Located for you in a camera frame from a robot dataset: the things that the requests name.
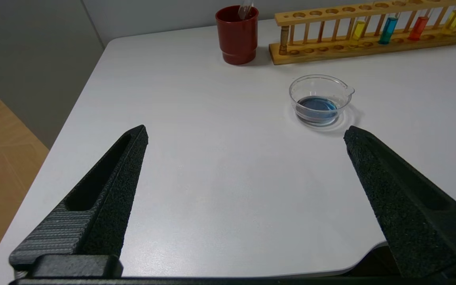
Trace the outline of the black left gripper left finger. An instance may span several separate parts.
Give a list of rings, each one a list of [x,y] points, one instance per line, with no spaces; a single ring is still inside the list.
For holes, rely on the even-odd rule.
[[[148,144],[144,125],[126,131],[9,256],[121,254]]]

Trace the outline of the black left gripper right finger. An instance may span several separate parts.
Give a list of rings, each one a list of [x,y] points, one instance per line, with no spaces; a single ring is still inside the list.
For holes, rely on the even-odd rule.
[[[372,133],[344,142],[401,275],[456,278],[456,200]]]

